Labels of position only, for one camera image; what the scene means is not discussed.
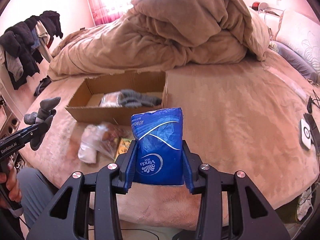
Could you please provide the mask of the person's left hand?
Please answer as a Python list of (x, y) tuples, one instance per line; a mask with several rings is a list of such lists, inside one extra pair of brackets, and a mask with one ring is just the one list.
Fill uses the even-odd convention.
[(17, 179), (17, 170), (11, 158), (7, 159), (8, 174), (1, 172), (1, 184), (5, 184), (9, 190), (9, 199), (19, 203), (22, 199), (19, 181)]

